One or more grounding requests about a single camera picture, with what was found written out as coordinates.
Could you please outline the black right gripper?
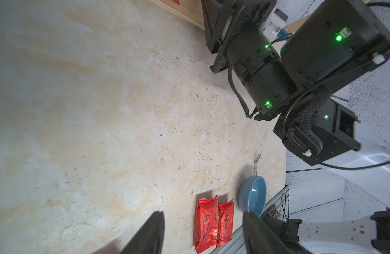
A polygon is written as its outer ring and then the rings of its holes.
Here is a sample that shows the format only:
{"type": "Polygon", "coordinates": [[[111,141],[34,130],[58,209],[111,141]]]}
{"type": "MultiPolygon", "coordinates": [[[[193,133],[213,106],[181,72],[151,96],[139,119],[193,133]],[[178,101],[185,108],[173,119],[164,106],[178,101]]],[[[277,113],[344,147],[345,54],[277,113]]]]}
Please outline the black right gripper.
{"type": "Polygon", "coordinates": [[[287,74],[273,39],[260,26],[276,1],[202,1],[205,41],[216,55],[214,74],[228,71],[246,117],[271,121],[285,112],[298,86],[287,74]]]}

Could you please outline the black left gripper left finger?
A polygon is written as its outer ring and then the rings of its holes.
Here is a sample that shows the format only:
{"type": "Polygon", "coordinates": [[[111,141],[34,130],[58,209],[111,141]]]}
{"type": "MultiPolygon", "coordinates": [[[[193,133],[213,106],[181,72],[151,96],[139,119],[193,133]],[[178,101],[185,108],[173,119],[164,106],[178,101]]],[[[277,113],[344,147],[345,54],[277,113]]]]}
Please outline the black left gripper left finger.
{"type": "Polygon", "coordinates": [[[162,211],[154,212],[121,254],[161,254],[165,234],[165,217],[162,211]]]}

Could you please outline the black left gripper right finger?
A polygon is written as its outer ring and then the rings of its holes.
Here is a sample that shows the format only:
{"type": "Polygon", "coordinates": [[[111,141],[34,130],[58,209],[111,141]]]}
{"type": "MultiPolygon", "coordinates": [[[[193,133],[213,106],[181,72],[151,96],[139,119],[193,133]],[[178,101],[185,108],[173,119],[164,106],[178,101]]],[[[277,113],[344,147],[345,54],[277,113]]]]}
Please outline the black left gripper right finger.
{"type": "Polygon", "coordinates": [[[291,254],[291,250],[254,212],[243,213],[243,234],[248,254],[291,254]]]}

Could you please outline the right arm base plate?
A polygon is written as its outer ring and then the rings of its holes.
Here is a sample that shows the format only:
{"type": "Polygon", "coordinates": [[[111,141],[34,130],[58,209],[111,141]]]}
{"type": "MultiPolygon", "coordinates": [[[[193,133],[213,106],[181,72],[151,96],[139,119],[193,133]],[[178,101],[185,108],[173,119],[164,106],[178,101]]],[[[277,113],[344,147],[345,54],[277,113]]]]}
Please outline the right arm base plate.
{"type": "Polygon", "coordinates": [[[262,216],[268,213],[270,216],[286,222],[290,213],[289,196],[290,192],[288,189],[278,192],[276,196],[266,203],[262,216]]]}

